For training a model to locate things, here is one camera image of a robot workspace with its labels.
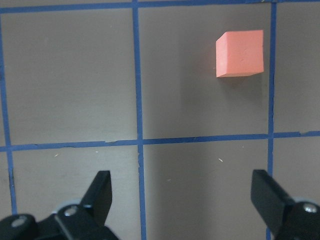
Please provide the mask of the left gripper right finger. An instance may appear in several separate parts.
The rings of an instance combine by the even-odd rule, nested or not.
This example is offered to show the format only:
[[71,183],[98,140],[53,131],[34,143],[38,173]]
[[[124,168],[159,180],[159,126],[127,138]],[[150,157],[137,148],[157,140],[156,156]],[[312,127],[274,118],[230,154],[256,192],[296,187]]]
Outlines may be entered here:
[[275,240],[320,238],[320,206],[291,197],[267,171],[252,171],[250,199]]

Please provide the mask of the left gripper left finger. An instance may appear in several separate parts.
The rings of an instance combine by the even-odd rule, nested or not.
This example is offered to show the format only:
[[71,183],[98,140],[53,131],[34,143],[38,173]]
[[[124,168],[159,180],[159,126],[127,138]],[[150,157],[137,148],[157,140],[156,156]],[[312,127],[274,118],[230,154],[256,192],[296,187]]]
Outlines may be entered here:
[[7,216],[0,221],[2,240],[116,240],[105,225],[112,205],[111,173],[99,171],[79,203],[61,207],[44,220],[31,214]]

